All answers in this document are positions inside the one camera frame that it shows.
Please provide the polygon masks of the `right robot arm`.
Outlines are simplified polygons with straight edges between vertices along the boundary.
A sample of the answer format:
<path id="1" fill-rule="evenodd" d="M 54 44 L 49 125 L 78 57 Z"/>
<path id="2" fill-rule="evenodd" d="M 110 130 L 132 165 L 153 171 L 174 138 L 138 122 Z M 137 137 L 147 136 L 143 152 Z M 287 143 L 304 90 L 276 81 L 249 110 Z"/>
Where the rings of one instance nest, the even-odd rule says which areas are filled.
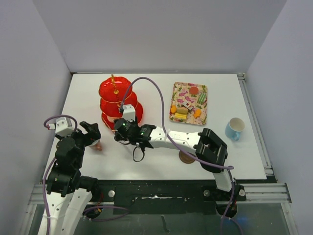
<path id="1" fill-rule="evenodd" d="M 213 174 L 218 195 L 223 200 L 246 195 L 244 187 L 237 184 L 231 174 L 234 167 L 224 165 L 228 157 L 226 143 L 211 129 L 193 133 L 165 131 L 155 125 L 138 126 L 135 121 L 120 118 L 114 121 L 114 130 L 116 141 L 125 141 L 143 154 L 146 148 L 178 149 L 199 162 L 203 169 Z"/>

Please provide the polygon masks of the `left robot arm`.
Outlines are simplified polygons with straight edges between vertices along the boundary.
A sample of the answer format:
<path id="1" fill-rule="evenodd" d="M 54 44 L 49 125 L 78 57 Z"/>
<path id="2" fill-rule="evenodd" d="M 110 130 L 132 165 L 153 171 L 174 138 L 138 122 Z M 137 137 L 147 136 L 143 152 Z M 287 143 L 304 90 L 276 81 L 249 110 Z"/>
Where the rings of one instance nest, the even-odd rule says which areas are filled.
<path id="1" fill-rule="evenodd" d="M 97 123 L 78 123 L 68 115 L 53 116 L 54 123 L 44 121 L 44 127 L 55 132 L 59 140 L 52 161 L 43 177 L 45 211 L 40 235 L 72 235 L 89 201 L 99 197 L 96 178 L 83 176 L 85 149 L 99 143 Z"/>

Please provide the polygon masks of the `brown bread roll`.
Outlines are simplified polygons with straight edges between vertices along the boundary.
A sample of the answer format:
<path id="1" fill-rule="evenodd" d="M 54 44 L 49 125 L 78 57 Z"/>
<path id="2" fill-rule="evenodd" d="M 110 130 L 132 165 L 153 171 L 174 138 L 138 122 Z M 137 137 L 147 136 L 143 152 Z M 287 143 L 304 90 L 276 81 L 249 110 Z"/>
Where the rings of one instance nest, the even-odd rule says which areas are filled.
<path id="1" fill-rule="evenodd" d="M 186 114 L 189 113 L 189 110 L 188 110 L 188 108 L 183 107 L 183 106 L 182 107 L 177 107 L 176 113 L 186 115 Z"/>

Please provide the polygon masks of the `red three-tier cake stand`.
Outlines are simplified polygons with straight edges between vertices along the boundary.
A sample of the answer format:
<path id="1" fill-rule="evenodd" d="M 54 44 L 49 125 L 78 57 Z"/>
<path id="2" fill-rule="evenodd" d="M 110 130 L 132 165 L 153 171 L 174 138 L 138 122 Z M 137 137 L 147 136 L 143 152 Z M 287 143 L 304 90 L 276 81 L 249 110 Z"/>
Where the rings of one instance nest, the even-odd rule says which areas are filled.
<path id="1" fill-rule="evenodd" d="M 137 121 L 141 122 L 142 120 L 143 107 L 137 100 L 136 93 L 129 88 L 130 84 L 131 82 L 127 78 L 112 74 L 99 86 L 101 119 L 111 130 L 114 129 L 114 120 L 122 117 L 120 107 L 123 99 L 125 99 L 125 105 L 134 106 Z"/>

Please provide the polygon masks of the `chocolate cake slice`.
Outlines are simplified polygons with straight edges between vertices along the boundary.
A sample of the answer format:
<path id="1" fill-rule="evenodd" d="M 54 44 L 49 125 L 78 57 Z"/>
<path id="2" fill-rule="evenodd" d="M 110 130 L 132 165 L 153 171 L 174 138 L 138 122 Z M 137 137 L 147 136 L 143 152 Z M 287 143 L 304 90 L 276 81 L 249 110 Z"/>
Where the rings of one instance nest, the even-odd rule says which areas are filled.
<path id="1" fill-rule="evenodd" d="M 187 108 L 189 111 L 193 110 L 193 106 L 189 104 L 188 102 L 182 103 L 182 106 Z"/>

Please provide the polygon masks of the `floral serving tray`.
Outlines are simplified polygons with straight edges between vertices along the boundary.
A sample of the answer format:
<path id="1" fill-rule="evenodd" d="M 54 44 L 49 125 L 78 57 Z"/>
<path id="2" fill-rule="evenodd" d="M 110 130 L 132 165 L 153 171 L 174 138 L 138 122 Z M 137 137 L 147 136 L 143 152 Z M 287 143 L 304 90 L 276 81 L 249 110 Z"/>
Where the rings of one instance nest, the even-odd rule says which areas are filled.
<path id="1" fill-rule="evenodd" d="M 169 120 L 204 126 L 207 123 L 207 106 L 206 85 L 176 82 L 173 85 Z"/>

